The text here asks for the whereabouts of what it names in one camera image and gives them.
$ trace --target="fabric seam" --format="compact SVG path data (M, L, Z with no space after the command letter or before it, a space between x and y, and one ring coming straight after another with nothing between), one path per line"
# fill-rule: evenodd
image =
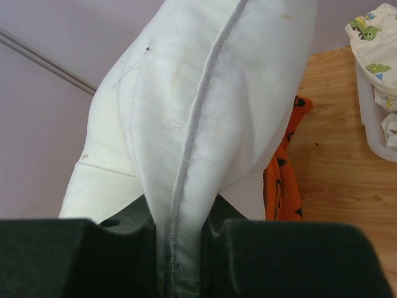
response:
M204 71L200 82L198 84L197 94L193 101L192 108L190 110L189 117L189 128L187 131L187 136L182 147L181 159L179 161L179 167L177 169L176 181L174 184L174 189L172 191L171 205L169 209L169 226L166 233L166 243L165 243L165 261L166 270L168 271L165 282L169 285L166 287L166 295L168 297L174 296L174 270L175 270L175 244L177 235L177 216L182 205L182 190L185 183L185 177L187 174L187 167L189 165L189 159L193 151L194 140L197 128L199 127L199 118L202 111L203 103L207 97L208 87L212 78L212 71L216 67L218 57L221 53L221 49L230 36L233 27L236 25L238 19L244 11L244 8L248 0L239 0L236 7L234 8L230 18L228 19L226 25L221 30L217 36L212 48L207 56L205 62Z

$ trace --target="white cloth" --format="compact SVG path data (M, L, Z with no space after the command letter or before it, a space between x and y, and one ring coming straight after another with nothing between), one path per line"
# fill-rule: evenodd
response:
M397 115L389 114L381 123L385 131L386 147L397 151Z
M397 97L397 8L382 4L346 25L353 54L367 79Z
M277 149L316 5L165 1L92 102L60 217L101 222L145 193L159 287L165 278L181 297L197 297L202 225L216 194L263 171Z

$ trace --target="wooden surface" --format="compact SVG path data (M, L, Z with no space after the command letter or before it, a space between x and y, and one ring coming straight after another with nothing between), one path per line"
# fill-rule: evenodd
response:
M350 47L313 55L299 95L314 103L288 149L305 220L361 228L397 293L397 163L367 145Z

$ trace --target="white plastic basket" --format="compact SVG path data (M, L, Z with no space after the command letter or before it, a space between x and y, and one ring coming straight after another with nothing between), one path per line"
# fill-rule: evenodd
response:
M372 84L366 79L361 67L356 62L357 89L359 92L361 122L365 126L367 142L371 150L379 157L397 163L397 152L388 149L385 144L385 133L381 123L388 115L375 102Z

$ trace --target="orange fabric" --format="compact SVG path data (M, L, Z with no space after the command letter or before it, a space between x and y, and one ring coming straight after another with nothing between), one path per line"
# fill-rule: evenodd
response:
M312 107L311 100L300 96L295 98L284 138L264 171L266 220L302 220L302 202L287 149L299 123Z

